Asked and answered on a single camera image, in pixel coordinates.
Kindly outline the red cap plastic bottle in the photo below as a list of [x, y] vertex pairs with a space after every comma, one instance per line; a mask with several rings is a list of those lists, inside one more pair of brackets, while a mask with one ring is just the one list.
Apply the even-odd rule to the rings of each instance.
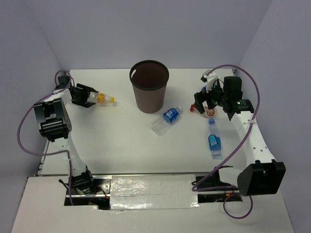
[[209, 109], [207, 106], [204, 106], [204, 110], [205, 111], [201, 114], [199, 112], [199, 110], [194, 107], [193, 104], [190, 107], [190, 112], [195, 113], [195, 114], [202, 116], [204, 118], [215, 118], [217, 115], [216, 109]]

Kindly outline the yellow cap plastic bottle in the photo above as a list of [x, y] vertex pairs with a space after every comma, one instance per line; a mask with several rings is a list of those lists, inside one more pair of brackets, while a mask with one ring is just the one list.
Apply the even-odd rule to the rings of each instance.
[[103, 93], [95, 93], [91, 92], [90, 96], [88, 98], [89, 102], [98, 104], [102, 107], [108, 107], [108, 106], [117, 106], [117, 102], [115, 101], [115, 98]]

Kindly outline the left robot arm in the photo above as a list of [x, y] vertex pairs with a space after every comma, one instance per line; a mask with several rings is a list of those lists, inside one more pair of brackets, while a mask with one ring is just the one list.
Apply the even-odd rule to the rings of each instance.
[[34, 104], [34, 112], [41, 136], [53, 143], [59, 151], [65, 151], [69, 163], [68, 191], [84, 194], [96, 193], [91, 171], [80, 158], [71, 138], [72, 123], [66, 109], [68, 103], [90, 108], [97, 103], [98, 91], [83, 84], [73, 85], [70, 75], [58, 78], [58, 84], [45, 100]]

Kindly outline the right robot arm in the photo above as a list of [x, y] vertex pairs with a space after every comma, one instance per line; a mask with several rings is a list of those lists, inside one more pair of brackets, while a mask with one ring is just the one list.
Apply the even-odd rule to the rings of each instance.
[[247, 167], [237, 176], [240, 194], [243, 196], [273, 195], [279, 190], [286, 172], [283, 162], [276, 161], [266, 146], [256, 122], [258, 107], [242, 97], [242, 80], [240, 77], [227, 76], [220, 81], [217, 75], [203, 75], [205, 88], [194, 94], [194, 108], [204, 113], [203, 103], [209, 109], [219, 106], [234, 125], [241, 142], [217, 167], [198, 181], [193, 191], [208, 191], [200, 184], [223, 167], [240, 149], [244, 149]]

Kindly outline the brown plastic bin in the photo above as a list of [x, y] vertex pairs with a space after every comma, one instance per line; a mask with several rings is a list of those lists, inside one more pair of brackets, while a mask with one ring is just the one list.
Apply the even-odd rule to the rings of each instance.
[[136, 63], [129, 73], [137, 107], [144, 113], [158, 112], [164, 103], [169, 80], [167, 67], [159, 61], [144, 60]]

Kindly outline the blue cap bottle near right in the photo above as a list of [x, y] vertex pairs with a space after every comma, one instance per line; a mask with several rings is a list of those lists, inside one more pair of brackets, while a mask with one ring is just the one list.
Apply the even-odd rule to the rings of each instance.
[[222, 144], [219, 129], [213, 118], [208, 120], [208, 145], [213, 159], [222, 159]]

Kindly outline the silver foil tape sheet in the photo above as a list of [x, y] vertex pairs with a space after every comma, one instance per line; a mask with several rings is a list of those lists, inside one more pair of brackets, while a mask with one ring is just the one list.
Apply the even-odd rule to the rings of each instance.
[[110, 186], [110, 209], [150, 210], [199, 207], [192, 189], [195, 176], [144, 175], [113, 176]]

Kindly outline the metal base rail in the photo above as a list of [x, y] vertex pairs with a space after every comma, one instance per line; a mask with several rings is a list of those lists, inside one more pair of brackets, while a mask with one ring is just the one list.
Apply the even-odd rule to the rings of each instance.
[[94, 206], [100, 210], [189, 209], [203, 203], [241, 201], [238, 189], [216, 189], [196, 193], [192, 187], [199, 176], [194, 174], [113, 175], [94, 178], [95, 190], [67, 192], [64, 205]]

